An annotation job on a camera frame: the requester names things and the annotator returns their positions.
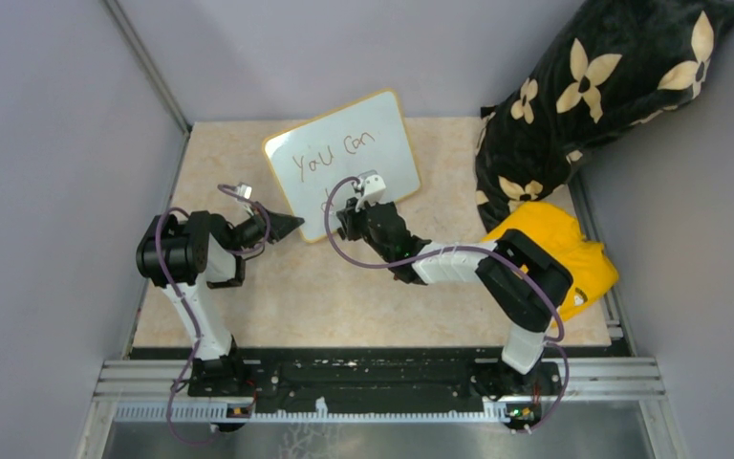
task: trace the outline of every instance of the beige table surface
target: beige table surface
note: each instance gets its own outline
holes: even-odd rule
[[[261,142],[297,121],[200,122],[187,147],[173,204],[246,218],[219,183],[253,187],[252,197],[277,212],[289,207]],[[406,119],[422,187],[399,203],[409,229],[438,242],[476,242],[485,234],[474,204],[473,155],[478,118]],[[574,215],[566,187],[549,201]],[[363,242],[342,242],[351,256],[378,262]],[[406,285],[388,271],[364,270],[339,258],[327,241],[298,233],[246,266],[244,286],[212,291],[227,328],[241,346],[494,346],[510,321],[481,284]],[[567,345],[609,345],[600,304],[568,320]],[[134,337],[136,347],[188,346],[164,293],[150,285]]]

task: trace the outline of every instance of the yellow plastic bag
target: yellow plastic bag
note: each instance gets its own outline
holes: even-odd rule
[[[585,311],[618,280],[615,266],[603,253],[603,244],[588,241],[578,220],[561,208],[544,202],[524,203],[483,242],[496,241],[507,230],[523,232],[572,274],[572,286],[558,309],[564,321]]]

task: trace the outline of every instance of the cushion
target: cushion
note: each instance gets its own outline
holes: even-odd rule
[[[521,87],[481,110],[476,197],[486,229],[550,195],[597,148],[694,100],[733,27],[733,1],[584,2]]]

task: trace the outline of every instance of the gray wall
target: gray wall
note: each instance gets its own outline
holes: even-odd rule
[[[74,454],[180,143],[97,0],[0,2],[0,458]]]
[[[522,84],[581,0],[121,0],[192,120],[304,118],[384,87],[477,115]]]
[[[701,98],[612,145],[584,177],[691,457],[734,457],[734,35]]]

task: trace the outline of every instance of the black floral cushion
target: black floral cushion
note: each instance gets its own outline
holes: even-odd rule
[[[481,110],[486,229],[565,184],[596,148],[690,103],[733,26],[733,1],[587,0],[522,87]]]

